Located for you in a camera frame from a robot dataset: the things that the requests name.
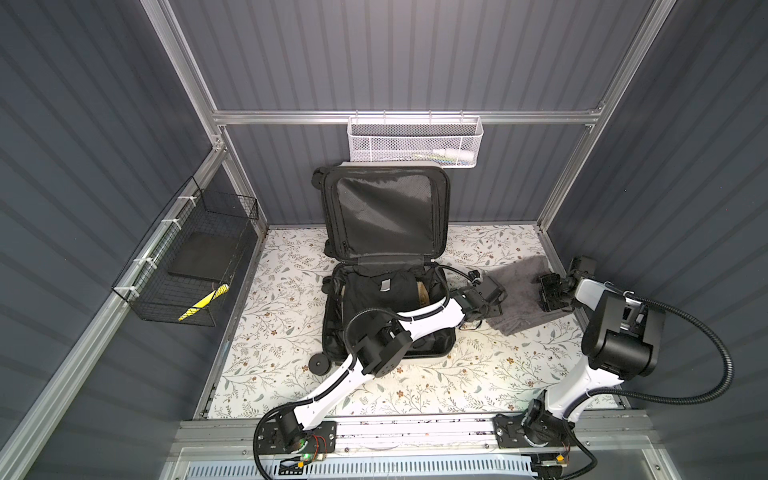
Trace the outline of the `grey towel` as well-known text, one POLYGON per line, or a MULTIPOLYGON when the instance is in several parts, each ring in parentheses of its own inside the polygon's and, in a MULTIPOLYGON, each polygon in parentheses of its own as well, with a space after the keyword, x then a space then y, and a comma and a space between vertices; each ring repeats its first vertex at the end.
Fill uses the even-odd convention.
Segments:
POLYGON ((545 311, 539 279, 551 273, 545 256, 536 255, 484 271, 507 293, 501 302, 501 315, 487 319, 488 325, 504 336, 539 327, 569 315, 562 309, 545 311))

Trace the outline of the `tan shorts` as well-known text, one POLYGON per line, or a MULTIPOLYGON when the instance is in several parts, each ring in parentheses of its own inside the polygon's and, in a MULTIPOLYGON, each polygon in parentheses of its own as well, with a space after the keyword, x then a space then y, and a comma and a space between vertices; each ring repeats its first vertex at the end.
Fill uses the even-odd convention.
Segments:
POLYGON ((421 281, 417 282, 417 297, 418 297, 420 308, 426 307, 431 304, 429 290, 426 287, 426 285, 421 281))

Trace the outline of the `black t-shirt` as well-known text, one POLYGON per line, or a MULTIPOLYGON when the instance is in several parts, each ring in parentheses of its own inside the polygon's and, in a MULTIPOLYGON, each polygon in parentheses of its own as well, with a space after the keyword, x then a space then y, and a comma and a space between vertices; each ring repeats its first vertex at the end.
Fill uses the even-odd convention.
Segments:
POLYGON ((420 307, 418 281, 407 271, 378 276, 351 273, 347 277, 342 300, 342 319, 347 322, 358 312, 372 308, 409 312, 420 307))

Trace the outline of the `black carry-on suitcase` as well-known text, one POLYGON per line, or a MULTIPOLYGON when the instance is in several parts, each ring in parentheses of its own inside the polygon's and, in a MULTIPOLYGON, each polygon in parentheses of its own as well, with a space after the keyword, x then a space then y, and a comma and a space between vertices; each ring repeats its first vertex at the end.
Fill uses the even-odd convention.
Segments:
MULTIPOLYGON (((447 243, 450 181, 432 166, 338 165, 316 169, 312 184, 321 195, 324 252, 337 262, 322 281, 322 352, 342 363, 348 356, 342 334, 350 320, 342 319, 342 300, 349 274, 411 272, 428 288, 431 304, 443 298, 448 282, 435 261, 447 243)), ((416 341, 404 359, 444 356, 455 338, 453 330, 439 330, 416 341)))

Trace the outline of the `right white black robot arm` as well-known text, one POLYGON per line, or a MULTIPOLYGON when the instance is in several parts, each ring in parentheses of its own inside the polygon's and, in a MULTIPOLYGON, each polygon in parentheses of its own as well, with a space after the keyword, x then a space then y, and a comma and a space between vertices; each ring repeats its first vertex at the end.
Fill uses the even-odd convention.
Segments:
POLYGON ((519 432, 534 447, 569 444, 574 424, 586 403, 601 395, 614 395, 615 387, 656 368, 668 314, 697 328, 715 346, 723 374, 710 390, 687 397, 665 397, 639 392, 622 394, 651 403, 696 405, 723 395, 734 380, 732 356, 724 342, 695 316, 663 302, 622 291, 575 273, 567 277, 548 274, 540 278, 541 306, 547 312, 579 304, 592 311, 581 341, 582 357, 566 377, 544 389, 529 405, 519 432))

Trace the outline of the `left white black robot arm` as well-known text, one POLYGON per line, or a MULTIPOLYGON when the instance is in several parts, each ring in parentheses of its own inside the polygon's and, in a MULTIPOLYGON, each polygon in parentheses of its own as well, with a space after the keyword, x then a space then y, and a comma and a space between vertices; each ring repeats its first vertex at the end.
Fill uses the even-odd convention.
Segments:
POLYGON ((416 310, 370 307, 352 317, 342 334, 348 356, 341 365, 306 397, 279 405, 259 420, 252 450, 262 478, 272 477, 262 463, 259 443, 269 422, 275 423, 281 436, 278 451, 292 453, 292 460, 299 463, 304 445, 340 401, 365 383, 389 374, 416 341, 439 330, 455 330, 467 322, 500 315, 508 297, 505 287, 489 275, 471 277, 461 289, 443 287, 442 299, 416 310))

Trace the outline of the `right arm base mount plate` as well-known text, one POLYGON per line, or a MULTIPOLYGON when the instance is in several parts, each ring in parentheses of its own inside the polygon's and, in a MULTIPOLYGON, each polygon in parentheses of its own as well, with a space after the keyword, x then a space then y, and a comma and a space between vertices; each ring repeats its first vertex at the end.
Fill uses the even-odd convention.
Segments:
POLYGON ((548 414, 537 420, 526 420, 523 414, 497 414, 492 418, 492 431, 500 448, 569 448, 572 445, 563 421, 548 414))

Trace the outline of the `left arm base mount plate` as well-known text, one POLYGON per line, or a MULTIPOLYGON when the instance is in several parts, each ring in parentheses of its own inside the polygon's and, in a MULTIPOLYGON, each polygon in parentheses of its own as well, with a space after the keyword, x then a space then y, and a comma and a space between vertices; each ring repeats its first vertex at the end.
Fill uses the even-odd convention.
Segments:
POLYGON ((323 421, 312 430, 300 431, 297 427, 281 427, 276 420, 270 420, 257 427, 253 448, 259 455, 329 454, 336 449, 337 427, 337 422, 323 421))

